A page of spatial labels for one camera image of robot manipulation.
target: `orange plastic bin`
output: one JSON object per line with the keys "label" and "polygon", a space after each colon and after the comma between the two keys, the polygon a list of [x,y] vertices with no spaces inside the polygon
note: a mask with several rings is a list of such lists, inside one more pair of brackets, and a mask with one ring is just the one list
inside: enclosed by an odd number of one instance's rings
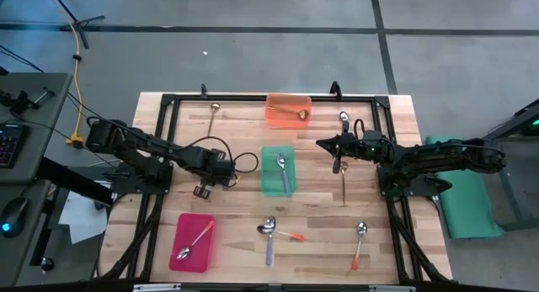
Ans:
{"label": "orange plastic bin", "polygon": [[[268,107],[286,109],[286,112]],[[305,128],[311,120],[311,97],[291,94],[269,94],[266,98],[265,117],[270,128]],[[299,112],[306,110],[307,117],[300,119]]]}

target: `computer mouse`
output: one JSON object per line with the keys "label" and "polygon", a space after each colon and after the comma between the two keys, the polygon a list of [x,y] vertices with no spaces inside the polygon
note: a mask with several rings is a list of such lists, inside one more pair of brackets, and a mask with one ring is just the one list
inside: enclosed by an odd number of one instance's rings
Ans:
{"label": "computer mouse", "polygon": [[25,198],[12,199],[0,214],[0,231],[5,237],[16,237],[23,231],[29,201]]}

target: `yellow cable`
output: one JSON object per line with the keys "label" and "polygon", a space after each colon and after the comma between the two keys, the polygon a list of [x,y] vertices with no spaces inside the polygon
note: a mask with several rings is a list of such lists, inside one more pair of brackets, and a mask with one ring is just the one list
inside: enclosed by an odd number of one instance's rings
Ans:
{"label": "yellow cable", "polygon": [[83,138],[78,135],[78,130],[81,124],[81,114],[83,113],[83,96],[81,94],[81,89],[78,87],[78,63],[80,62],[80,45],[78,43],[78,36],[77,32],[75,31],[75,28],[73,27],[73,24],[71,24],[71,20],[69,19],[69,15],[67,14],[66,10],[58,3],[57,0],[51,0],[57,7],[58,11],[64,16],[64,19],[66,19],[67,23],[69,24],[69,27],[71,27],[71,31],[73,32],[73,37],[75,38],[75,44],[77,47],[77,50],[75,51],[75,72],[73,73],[73,80],[75,82],[75,88],[77,89],[77,96],[78,96],[78,116],[77,116],[77,125],[75,125],[75,130],[71,134],[71,140],[66,140],[66,143],[72,144],[73,141],[83,141]]}

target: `keyboard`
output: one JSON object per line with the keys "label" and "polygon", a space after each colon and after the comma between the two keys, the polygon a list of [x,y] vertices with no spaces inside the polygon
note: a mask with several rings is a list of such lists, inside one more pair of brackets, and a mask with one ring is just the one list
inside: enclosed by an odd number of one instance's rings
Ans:
{"label": "keyboard", "polygon": [[13,167],[27,129],[26,125],[0,124],[0,168]]}

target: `black desk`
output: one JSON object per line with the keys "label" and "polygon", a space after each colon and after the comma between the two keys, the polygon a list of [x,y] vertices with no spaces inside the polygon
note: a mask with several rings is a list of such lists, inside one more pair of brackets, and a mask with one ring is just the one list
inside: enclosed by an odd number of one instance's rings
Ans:
{"label": "black desk", "polygon": [[[28,109],[22,113],[21,117],[31,122],[55,127],[71,80],[72,76],[64,73],[10,73],[7,76],[0,76],[0,89],[5,93],[10,93],[12,98],[17,98],[19,92],[24,90],[32,101],[44,92],[43,88],[54,92],[54,96],[40,102],[40,108]],[[8,108],[0,105],[0,121],[10,119],[13,119],[13,116]],[[109,189],[43,157],[53,133],[50,128],[31,123],[28,126],[30,127],[28,135],[14,167],[0,169],[0,209],[2,210],[9,200],[19,197],[30,182],[35,178],[39,179],[24,193],[24,197],[29,200],[29,208],[22,233],[13,238],[0,236],[0,287],[16,283],[40,216],[45,213],[45,223],[39,231],[40,235],[30,264],[39,265],[43,258],[51,234],[49,220],[52,207],[58,194],[58,192],[55,193],[53,200],[47,199],[51,182],[104,204],[112,203],[112,193]]]}

